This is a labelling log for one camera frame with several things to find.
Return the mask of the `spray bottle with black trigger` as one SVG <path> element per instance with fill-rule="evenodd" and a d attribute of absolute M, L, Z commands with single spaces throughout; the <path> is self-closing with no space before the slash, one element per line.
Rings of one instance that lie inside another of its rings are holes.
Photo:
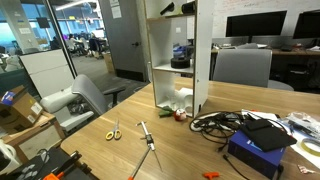
<path fill-rule="evenodd" d="M 181 6 L 176 5 L 174 2 L 169 3 L 163 10 L 160 11 L 160 15 L 177 15 L 181 14 Z"/>

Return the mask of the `white pipe fitting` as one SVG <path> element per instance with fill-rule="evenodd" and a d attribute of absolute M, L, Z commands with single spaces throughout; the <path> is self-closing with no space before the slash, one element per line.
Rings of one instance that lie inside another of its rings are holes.
<path fill-rule="evenodd" d="M 193 110 L 193 90 L 189 88 L 181 88 L 175 91 L 176 108 L 184 109 L 187 114 L 191 114 Z"/>

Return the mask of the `green plush leaf toy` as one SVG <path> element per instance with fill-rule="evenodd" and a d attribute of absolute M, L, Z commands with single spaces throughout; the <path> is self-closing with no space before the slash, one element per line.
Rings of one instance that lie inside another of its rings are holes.
<path fill-rule="evenodd" d="M 174 110 L 171 107 L 164 106 L 161 108 L 158 115 L 160 118 L 163 118 L 163 117 L 170 117 L 173 115 L 173 113 L 174 113 Z"/>

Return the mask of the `red white ball toy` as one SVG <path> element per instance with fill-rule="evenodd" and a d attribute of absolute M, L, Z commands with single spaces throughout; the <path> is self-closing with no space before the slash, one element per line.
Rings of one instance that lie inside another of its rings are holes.
<path fill-rule="evenodd" d="M 183 121 L 187 118 L 187 114 L 186 111 L 184 109 L 177 109 L 174 113 L 173 113 L 174 119 L 176 121 Z"/>

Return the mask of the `grey white office chair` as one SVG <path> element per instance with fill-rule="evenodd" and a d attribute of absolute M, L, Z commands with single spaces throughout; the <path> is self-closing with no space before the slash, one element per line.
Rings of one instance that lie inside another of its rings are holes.
<path fill-rule="evenodd" d="M 68 133 L 93 116 L 102 115 L 116 106 L 117 96 L 124 90 L 125 87 L 120 86 L 100 91 L 86 75 L 80 74 L 70 87 L 42 98 L 40 103 Z"/>

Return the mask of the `grey office chair back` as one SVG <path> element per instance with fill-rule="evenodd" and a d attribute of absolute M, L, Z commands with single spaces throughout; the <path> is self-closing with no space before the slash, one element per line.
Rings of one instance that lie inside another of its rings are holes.
<path fill-rule="evenodd" d="M 293 91 L 286 83 L 271 80 L 272 51 L 222 49 L 217 54 L 212 79 L 220 82 Z"/>

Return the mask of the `orange plastic clamp piece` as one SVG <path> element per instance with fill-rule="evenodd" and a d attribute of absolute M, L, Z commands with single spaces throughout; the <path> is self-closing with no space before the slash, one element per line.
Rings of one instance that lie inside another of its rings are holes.
<path fill-rule="evenodd" d="M 206 172 L 203 173 L 203 176 L 208 180 L 213 180 L 216 177 L 220 177 L 220 174 L 218 172 Z"/>

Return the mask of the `black pouch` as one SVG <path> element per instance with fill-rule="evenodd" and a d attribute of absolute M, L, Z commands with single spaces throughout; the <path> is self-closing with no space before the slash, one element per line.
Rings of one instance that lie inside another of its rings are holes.
<path fill-rule="evenodd" d="M 245 122 L 240 130 L 263 152 L 284 148 L 297 143 L 297 140 L 284 130 L 275 127 L 268 120 Z"/>

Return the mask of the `left black computer monitor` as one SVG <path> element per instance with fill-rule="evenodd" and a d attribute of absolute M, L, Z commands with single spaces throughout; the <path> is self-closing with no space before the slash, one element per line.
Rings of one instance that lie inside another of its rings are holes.
<path fill-rule="evenodd" d="M 226 36 L 247 36 L 252 42 L 253 36 L 280 35 L 284 25 L 286 11 L 229 16 L 226 24 Z"/>

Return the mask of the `black computer monitor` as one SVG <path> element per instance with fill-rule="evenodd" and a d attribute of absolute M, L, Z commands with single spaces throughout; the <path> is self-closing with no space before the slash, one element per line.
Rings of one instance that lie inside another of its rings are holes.
<path fill-rule="evenodd" d="M 286 11 L 229 16 L 226 24 L 226 36 L 247 36 L 252 42 L 253 36 L 280 35 L 284 25 Z"/>
<path fill-rule="evenodd" d="M 294 39 L 320 37 L 320 11 L 308 11 L 299 14 Z"/>

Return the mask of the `black orange tool case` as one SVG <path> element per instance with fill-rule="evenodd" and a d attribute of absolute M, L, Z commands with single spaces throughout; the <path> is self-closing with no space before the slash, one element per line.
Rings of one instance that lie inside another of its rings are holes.
<path fill-rule="evenodd" d="M 99 180 L 91 168 L 80 162 L 78 151 L 67 154 L 61 148 L 41 149 L 31 160 L 10 173 L 0 176 L 0 180 Z"/>

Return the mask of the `blue cardboard box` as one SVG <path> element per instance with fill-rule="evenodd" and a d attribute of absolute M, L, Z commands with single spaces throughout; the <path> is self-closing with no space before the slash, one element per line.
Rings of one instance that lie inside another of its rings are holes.
<path fill-rule="evenodd" d="M 269 180 L 279 180 L 283 174 L 281 160 L 285 149 L 263 152 L 241 131 L 237 131 L 229 140 L 228 153 Z"/>

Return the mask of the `clear plastic bag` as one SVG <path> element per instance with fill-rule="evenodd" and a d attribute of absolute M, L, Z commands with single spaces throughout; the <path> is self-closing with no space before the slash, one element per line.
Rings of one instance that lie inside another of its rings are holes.
<path fill-rule="evenodd" d="M 285 117 L 285 120 L 291 126 L 297 126 L 306 134 L 320 139 L 320 122 L 307 113 L 291 112 Z"/>

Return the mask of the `right black computer monitor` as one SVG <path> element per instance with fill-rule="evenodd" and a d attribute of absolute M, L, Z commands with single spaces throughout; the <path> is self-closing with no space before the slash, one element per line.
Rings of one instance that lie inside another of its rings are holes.
<path fill-rule="evenodd" d="M 308 11 L 299 14 L 294 39 L 320 37 L 320 11 Z"/>

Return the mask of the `orange handled long tool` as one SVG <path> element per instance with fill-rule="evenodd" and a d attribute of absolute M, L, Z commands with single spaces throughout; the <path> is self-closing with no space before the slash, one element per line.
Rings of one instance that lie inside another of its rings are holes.
<path fill-rule="evenodd" d="M 147 150 L 144 152 L 144 154 L 142 155 L 141 159 L 139 160 L 137 166 L 135 167 L 135 169 L 133 170 L 132 174 L 128 177 L 128 180 L 134 180 L 137 173 L 139 172 L 141 166 L 143 165 L 149 151 L 151 150 L 150 147 L 147 148 Z"/>

